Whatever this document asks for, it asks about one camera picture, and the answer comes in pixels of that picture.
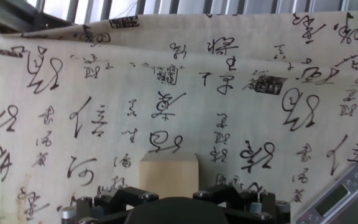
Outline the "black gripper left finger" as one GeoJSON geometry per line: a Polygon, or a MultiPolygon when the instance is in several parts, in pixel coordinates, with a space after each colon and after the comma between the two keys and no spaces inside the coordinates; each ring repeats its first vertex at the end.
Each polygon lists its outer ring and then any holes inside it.
{"type": "Polygon", "coordinates": [[[79,197],[74,206],[62,208],[61,224],[125,223],[131,212],[128,205],[136,207],[158,199],[156,193],[134,187],[114,189],[110,194],[95,197],[79,197]]]}

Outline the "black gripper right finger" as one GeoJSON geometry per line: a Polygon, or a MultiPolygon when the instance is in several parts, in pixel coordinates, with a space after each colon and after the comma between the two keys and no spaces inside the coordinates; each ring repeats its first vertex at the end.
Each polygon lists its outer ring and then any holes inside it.
{"type": "Polygon", "coordinates": [[[243,190],[235,185],[215,185],[193,194],[194,200],[206,202],[208,215],[217,215],[211,223],[290,224],[290,203],[277,200],[272,192],[243,190]]]}

